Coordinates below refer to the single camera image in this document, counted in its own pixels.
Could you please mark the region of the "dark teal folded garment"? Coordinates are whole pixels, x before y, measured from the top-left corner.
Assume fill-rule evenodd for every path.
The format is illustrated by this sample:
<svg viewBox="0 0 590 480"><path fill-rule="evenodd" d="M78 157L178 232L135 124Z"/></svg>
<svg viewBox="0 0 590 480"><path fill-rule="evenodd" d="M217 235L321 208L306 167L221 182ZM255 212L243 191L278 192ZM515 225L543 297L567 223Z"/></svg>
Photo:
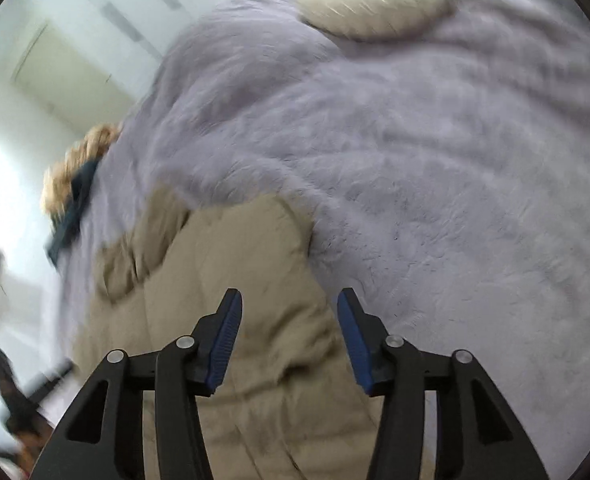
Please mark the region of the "dark teal folded garment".
<svg viewBox="0 0 590 480"><path fill-rule="evenodd" d="M98 158L88 160L72 177L64 212L55 219L53 233L45 247L52 266L57 266L60 252L68 248L79 234L81 218L90 201L92 182L99 163Z"/></svg>

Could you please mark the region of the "white room door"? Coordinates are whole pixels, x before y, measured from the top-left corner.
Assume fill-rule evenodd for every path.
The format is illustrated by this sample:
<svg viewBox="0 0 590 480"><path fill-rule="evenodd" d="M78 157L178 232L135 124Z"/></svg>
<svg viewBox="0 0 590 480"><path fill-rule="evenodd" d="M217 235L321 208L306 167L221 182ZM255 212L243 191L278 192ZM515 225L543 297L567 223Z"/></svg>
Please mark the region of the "white room door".
<svg viewBox="0 0 590 480"><path fill-rule="evenodd" d="M44 24L22 52L13 82L71 130L118 124L134 101L54 26Z"/></svg>

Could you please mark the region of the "beige striped clothes pile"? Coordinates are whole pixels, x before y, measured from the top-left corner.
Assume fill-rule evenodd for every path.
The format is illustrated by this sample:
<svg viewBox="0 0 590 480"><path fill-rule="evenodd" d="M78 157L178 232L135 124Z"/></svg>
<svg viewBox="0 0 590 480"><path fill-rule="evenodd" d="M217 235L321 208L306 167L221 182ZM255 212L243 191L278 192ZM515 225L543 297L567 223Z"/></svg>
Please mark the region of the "beige striped clothes pile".
<svg viewBox="0 0 590 480"><path fill-rule="evenodd" d="M90 160L101 159L114 144L122 129L122 123L92 127L83 139L74 144L64 158L45 171L42 184L42 208L52 221L63 216L72 194L71 182L78 170Z"/></svg>

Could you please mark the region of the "tan puffer jacket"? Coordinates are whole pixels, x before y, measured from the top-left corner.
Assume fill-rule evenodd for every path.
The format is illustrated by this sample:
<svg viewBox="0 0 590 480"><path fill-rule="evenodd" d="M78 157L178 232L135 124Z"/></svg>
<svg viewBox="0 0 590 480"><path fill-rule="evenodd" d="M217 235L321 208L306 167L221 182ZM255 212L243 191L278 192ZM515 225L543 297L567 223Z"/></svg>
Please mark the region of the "tan puffer jacket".
<svg viewBox="0 0 590 480"><path fill-rule="evenodd" d="M72 348L82 377L110 350L157 351L237 289L243 315L225 381L199 400L218 479L362 479L381 414L358 387L308 263L311 220L275 195L190 210L155 191L95 258Z"/></svg>

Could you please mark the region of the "lavender bed blanket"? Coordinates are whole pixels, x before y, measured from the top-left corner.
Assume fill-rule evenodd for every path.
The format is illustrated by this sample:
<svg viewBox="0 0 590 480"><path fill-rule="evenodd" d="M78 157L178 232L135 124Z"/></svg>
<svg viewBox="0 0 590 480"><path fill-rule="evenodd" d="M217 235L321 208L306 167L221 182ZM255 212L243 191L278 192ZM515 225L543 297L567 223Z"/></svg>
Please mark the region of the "lavender bed blanket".
<svg viewBox="0 0 590 480"><path fill-rule="evenodd" d="M427 350L470 348L552 478L590 449L590 28L545 0L460 0L424 34L319 32L232 0L169 48L60 257L60 340L97 249L147 192L276 192L315 219L313 270Z"/></svg>

